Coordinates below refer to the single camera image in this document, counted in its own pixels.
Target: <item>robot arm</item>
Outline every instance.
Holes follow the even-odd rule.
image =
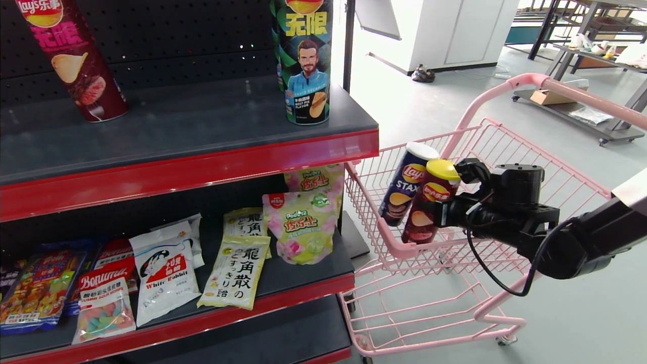
[[[477,159],[455,167],[463,182],[481,186],[436,203],[437,225],[463,227],[474,237],[511,245],[549,277],[570,279],[600,270],[647,237],[647,169],[614,189],[613,198],[599,208],[557,224],[559,210],[538,203],[541,167],[499,165],[490,172]]]

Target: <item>cardboard box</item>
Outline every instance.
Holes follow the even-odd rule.
[[[587,87],[579,87],[580,89],[587,91]],[[539,105],[557,105],[557,104],[570,104],[576,102],[572,98],[560,95],[558,93],[550,92],[548,90],[535,90],[530,99],[536,102]]]

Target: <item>yellow candy bag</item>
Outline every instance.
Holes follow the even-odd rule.
[[[290,192],[323,191],[336,203],[335,216],[339,217],[344,193],[344,164],[293,170],[283,174]]]
[[[227,212],[223,216],[223,235],[267,236],[267,222],[263,219],[263,207],[245,207]],[[265,259],[272,258],[267,249]]]
[[[337,206],[323,191],[263,195],[276,252],[290,264],[316,264],[333,251]]]
[[[225,235],[198,307],[253,309],[258,278],[269,247],[269,236]]]

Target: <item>shoe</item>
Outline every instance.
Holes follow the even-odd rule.
[[[436,74],[431,69],[425,69],[424,66],[420,64],[413,74],[411,74],[411,79],[416,82],[431,83],[436,79]]]

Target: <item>yellow lid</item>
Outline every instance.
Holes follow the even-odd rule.
[[[454,164],[446,159],[432,159],[427,162],[427,172],[432,176],[436,176],[446,181],[460,181],[461,176],[458,175]]]

